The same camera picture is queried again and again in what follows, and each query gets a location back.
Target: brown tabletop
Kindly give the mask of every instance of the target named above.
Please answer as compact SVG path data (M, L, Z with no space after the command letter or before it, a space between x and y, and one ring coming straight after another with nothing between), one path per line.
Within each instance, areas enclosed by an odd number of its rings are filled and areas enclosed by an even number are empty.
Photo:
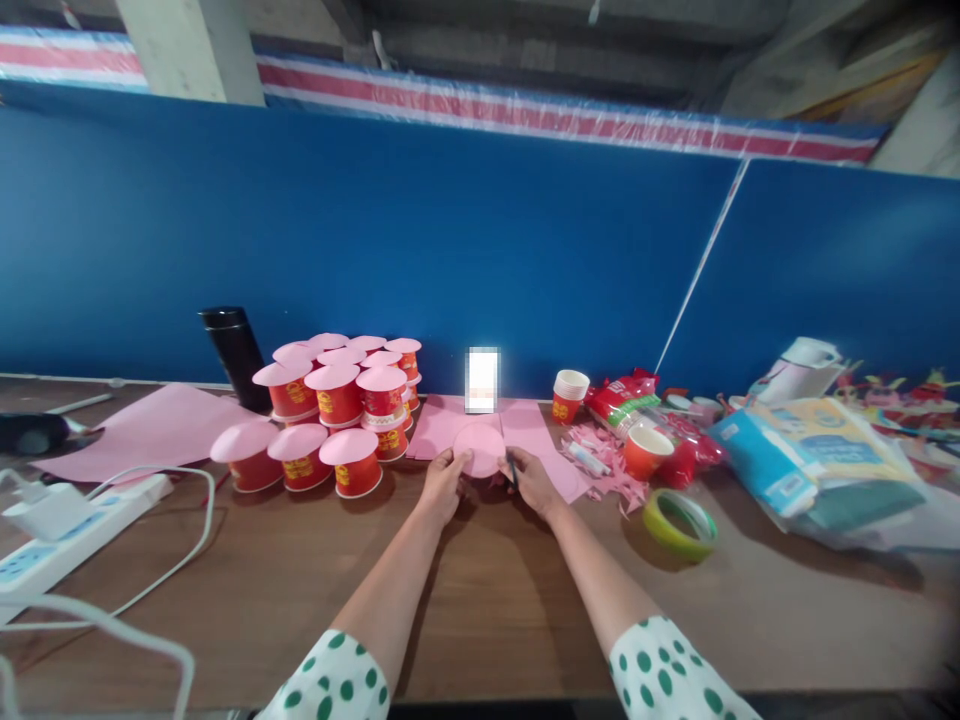
M71 414L94 424L156 389L127 386ZM34 412L105 392L91 383L0 380L0 411ZM0 467L25 467L0 457ZM216 473L223 467L211 464ZM313 645L417 500L425 464L387 466L370 497L333 483L216 499L215 534L128 623L189 647L193 709L259 707ZM960 562L837 553L783 535L724 472L693 493L719 530L702 565L677 563L613 498L574 507L730 684L752 691L940 687L956 660ZM186 480L55 592L113 609L196 542L206 490ZM3 507L13 502L9 491ZM0 526L0 553L24 541ZM49 619L31 611L22 620ZM33 711L163 710L177 670L99 631L0 635ZM613 695L606 663L550 533L502 491L475 493L444 533L417 612L400 701Z

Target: tape roll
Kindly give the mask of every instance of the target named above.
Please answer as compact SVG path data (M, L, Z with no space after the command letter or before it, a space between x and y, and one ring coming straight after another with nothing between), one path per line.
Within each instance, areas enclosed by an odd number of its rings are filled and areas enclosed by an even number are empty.
M693 538L674 525L664 511L680 515L696 533ZM643 524L654 539L686 560L700 562L717 544L717 526L707 511L676 490L656 490L643 508Z

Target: white kettle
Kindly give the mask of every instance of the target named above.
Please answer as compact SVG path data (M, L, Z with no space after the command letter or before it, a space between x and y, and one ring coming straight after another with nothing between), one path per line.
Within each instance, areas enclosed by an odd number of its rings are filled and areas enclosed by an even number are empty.
M836 346L814 338L797 338L755 385L757 399L771 404L820 397L843 372Z

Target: black thermos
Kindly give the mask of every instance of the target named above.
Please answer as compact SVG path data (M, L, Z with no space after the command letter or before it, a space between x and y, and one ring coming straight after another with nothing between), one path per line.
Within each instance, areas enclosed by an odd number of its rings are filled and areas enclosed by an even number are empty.
M254 412L273 407L270 391L252 380L253 374L263 367L263 356L243 308L207 308L200 311L200 317L240 404Z

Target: blue wall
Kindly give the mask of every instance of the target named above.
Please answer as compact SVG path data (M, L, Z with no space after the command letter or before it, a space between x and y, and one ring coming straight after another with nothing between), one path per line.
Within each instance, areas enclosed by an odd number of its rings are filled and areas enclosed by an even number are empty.
M960 182L753 161L661 374L742 393L806 335L907 389L960 379L958 286Z
M652 368L732 160L2 84L0 370L223 381L196 312L265 355L420 338L423 389L500 345L504 392Z

